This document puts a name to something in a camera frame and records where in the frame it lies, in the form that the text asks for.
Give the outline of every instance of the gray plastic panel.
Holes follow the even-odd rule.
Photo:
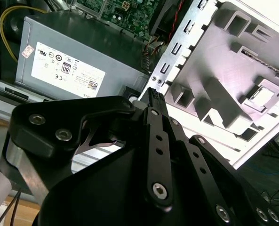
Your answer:
[[[259,80],[279,87],[279,76],[244,55],[242,50],[247,50],[279,70],[279,33],[226,2],[215,13],[209,27],[168,90],[165,96],[167,103],[198,117],[195,106],[203,105],[200,101],[202,97],[211,99],[205,91],[205,83],[212,77],[219,80],[237,105],[240,105],[238,100],[246,96]],[[175,84],[192,91],[195,98],[192,105],[183,107],[174,103],[171,89]],[[255,114],[256,110],[251,107],[242,109],[254,120],[262,116],[262,113]],[[205,110],[202,112],[203,115],[199,117],[201,120],[207,115]]]

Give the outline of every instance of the white label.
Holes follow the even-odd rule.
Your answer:
[[[32,77],[83,98],[96,97],[106,72],[37,42]]]
[[[22,52],[22,55],[27,59],[31,54],[32,52],[34,51],[34,48],[31,47],[30,45],[28,45]]]

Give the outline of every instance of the slot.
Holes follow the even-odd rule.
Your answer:
[[[195,47],[194,47],[194,46],[192,46],[192,45],[190,45],[188,49],[192,52],[192,51],[194,51],[194,50],[195,50]]]
[[[174,55],[177,55],[177,53],[179,52],[181,46],[182,46],[182,44],[179,44],[178,42],[176,42],[176,44],[174,45],[171,53],[174,54]]]
[[[5,91],[6,91],[7,93],[13,94],[13,95],[15,95],[15,96],[17,96],[17,97],[20,97],[20,98],[22,98],[22,99],[28,100],[28,96],[27,96],[27,95],[24,95],[24,94],[22,94],[22,93],[19,93],[19,92],[17,92],[17,91],[14,91],[14,90],[12,90],[12,89],[7,88],[7,87],[5,88]]]
[[[184,28],[184,33],[189,34],[191,32],[192,27],[195,25],[195,22],[189,20]]]
[[[227,27],[227,31],[230,34],[238,36],[238,34],[246,27],[247,20],[239,15],[236,15],[230,25]]]
[[[260,26],[259,24],[251,24],[247,28],[247,32],[251,33],[258,40],[266,43],[268,43],[273,36],[273,34],[269,30],[267,30],[263,26]]]
[[[273,118],[277,118],[277,116],[278,116],[278,115],[275,114],[275,113],[269,113],[269,115],[272,116]]]
[[[200,10],[203,10],[207,3],[208,3],[208,0],[201,0],[200,3],[198,4],[198,8]]]
[[[266,32],[264,32],[260,29],[256,30],[256,33],[263,36],[264,38],[269,38],[270,37],[270,35],[268,35]]]
[[[194,100],[194,95],[191,90],[184,90],[184,93],[179,97],[177,104],[187,108]]]
[[[207,30],[207,28],[208,28],[208,26],[207,26],[207,25],[205,25],[205,24],[204,24],[204,25],[202,25],[202,27],[201,27],[201,29],[202,29],[202,30],[204,30],[204,31],[206,31],[206,30]]]
[[[250,62],[254,62],[254,59],[252,58],[253,56],[258,56],[257,53],[255,53],[254,51],[248,49],[247,47],[241,45],[238,42],[234,42],[231,44],[230,46],[230,50],[235,52],[236,54],[238,54],[241,58],[245,59],[245,60],[249,60]]]
[[[249,141],[251,140],[255,135],[257,134],[256,131],[248,128],[247,130],[245,130],[245,132],[240,135],[239,137],[242,138],[243,140]]]
[[[165,74],[167,72],[169,66],[170,65],[168,65],[167,63],[164,63],[161,70],[160,70],[160,73]]]

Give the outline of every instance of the green circuit board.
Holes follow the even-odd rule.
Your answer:
[[[99,13],[104,1],[103,0],[77,0],[77,3]]]
[[[149,40],[149,23],[160,0],[108,0],[102,12],[102,20]],[[79,4],[100,12],[103,0],[78,0]]]

